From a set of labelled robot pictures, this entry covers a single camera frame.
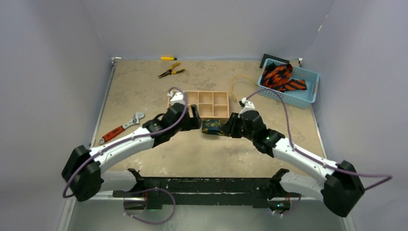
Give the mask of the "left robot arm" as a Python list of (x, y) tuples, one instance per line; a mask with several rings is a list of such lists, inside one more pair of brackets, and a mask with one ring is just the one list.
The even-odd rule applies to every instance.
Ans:
[(175, 103), (168, 110), (148, 120), (131, 134), (104, 146), (73, 149), (63, 170), (66, 181), (63, 198), (86, 201), (101, 191), (102, 174), (122, 160), (169, 141), (180, 131), (199, 129), (202, 120), (198, 106)]

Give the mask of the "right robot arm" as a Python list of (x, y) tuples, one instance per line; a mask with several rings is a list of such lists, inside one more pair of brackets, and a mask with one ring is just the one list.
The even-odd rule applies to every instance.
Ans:
[(302, 176), (280, 169), (270, 179), (271, 198), (297, 193), (322, 201), (332, 213), (347, 217), (365, 192), (351, 163), (338, 164), (302, 148), (293, 148), (289, 138), (266, 127), (258, 111), (250, 110), (243, 115), (232, 113), (221, 130), (228, 137), (250, 140), (260, 153), (306, 173)]

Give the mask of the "light blue plastic basket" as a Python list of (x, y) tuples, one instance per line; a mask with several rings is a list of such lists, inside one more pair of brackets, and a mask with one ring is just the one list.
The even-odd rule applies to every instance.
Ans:
[(298, 67), (293, 66), (293, 73), (291, 79), (296, 80), (304, 80), (306, 82), (307, 90), (295, 90), (295, 91), (286, 91), (280, 92), (276, 91), (267, 87), (263, 87), (260, 85), (260, 80), (267, 65), (271, 63), (275, 63), (277, 65), (286, 64), (282, 63), (273, 59), (266, 59), (264, 66), (262, 68), (262, 73), (258, 78), (258, 89), (260, 90), (259, 94), (265, 97), (279, 100), (280, 98), (287, 104), (299, 107), (299, 108), (307, 108), (312, 103), (315, 102), (317, 91), (318, 91), (318, 84), (320, 75), (316, 72)]

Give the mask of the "blue floral tie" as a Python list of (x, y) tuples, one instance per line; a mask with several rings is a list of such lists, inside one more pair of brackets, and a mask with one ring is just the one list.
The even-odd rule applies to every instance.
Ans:
[(202, 133), (206, 135), (225, 136), (222, 131), (223, 124), (218, 119), (208, 119), (202, 122)]

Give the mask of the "wooden compartment tray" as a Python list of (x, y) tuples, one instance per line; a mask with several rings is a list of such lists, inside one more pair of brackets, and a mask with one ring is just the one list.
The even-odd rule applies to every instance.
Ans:
[(226, 91), (186, 90), (188, 112), (192, 117), (191, 104), (195, 104), (202, 120), (218, 119), (226, 122), (230, 117), (229, 96)]

